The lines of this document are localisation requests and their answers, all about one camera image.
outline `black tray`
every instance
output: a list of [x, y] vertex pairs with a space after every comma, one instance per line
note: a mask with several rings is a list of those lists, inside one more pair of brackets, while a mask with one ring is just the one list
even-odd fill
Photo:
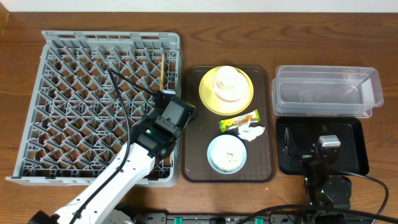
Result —
[[[182, 138], [182, 175], [190, 182], [268, 182], [275, 175], [275, 144], [271, 122], [272, 110], [269, 96], [269, 80], [266, 71], [259, 66], [236, 66], [246, 72], [253, 82], [254, 96], [251, 104], [242, 113], [222, 116], [211, 112], [201, 102], [199, 83], [207, 71], [214, 66], [194, 66], [183, 74], [183, 98], [198, 108], [196, 120], [186, 128]], [[207, 147], [221, 135], [218, 122], [257, 109], [261, 118], [259, 125], [266, 131], [255, 140], [243, 141], [248, 152], [246, 163], [233, 174], [220, 174], [207, 159]], [[224, 132], [237, 134], [237, 129]]]
[[341, 142], [338, 160], [332, 166], [339, 170], [368, 174], [369, 163], [362, 125], [357, 118], [279, 118], [276, 129], [280, 170], [288, 175], [304, 175], [305, 172], [304, 168], [292, 167], [290, 159], [282, 156], [286, 127], [289, 127], [292, 132], [298, 153], [309, 154], [312, 144], [316, 144], [323, 134], [324, 126], [327, 129], [327, 135], [337, 135]]

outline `yellow plate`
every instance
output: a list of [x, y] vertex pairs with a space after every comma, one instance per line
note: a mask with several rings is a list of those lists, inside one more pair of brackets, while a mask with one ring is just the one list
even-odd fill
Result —
[[240, 113], [250, 105], [250, 102], [253, 99], [253, 83], [244, 71], [236, 68], [237, 71], [244, 75], [248, 81], [248, 92], [237, 102], [225, 102], [219, 99], [213, 91], [213, 80], [219, 68], [221, 68], [221, 66], [211, 69], [201, 79], [199, 84], [200, 99], [210, 111], [216, 114], [234, 115]]

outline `clear plastic container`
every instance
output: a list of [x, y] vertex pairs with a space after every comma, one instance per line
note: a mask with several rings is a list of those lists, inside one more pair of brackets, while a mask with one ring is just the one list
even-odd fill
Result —
[[383, 104], [375, 68], [283, 65], [272, 81], [276, 115], [367, 118]]

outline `crumpled paper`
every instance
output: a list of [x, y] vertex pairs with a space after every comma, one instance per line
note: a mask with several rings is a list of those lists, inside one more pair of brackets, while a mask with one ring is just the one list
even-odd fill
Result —
[[238, 136], [241, 139], [252, 141], [262, 135], [265, 130], [266, 128], [262, 126], [250, 127], [250, 121], [248, 121], [238, 127]]

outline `teal connector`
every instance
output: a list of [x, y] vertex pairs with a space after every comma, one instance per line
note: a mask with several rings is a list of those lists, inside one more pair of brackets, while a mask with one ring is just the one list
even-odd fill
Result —
[[262, 218], [256, 218], [254, 224], [264, 224], [264, 220]]
[[175, 217], [174, 224], [182, 224], [182, 217]]

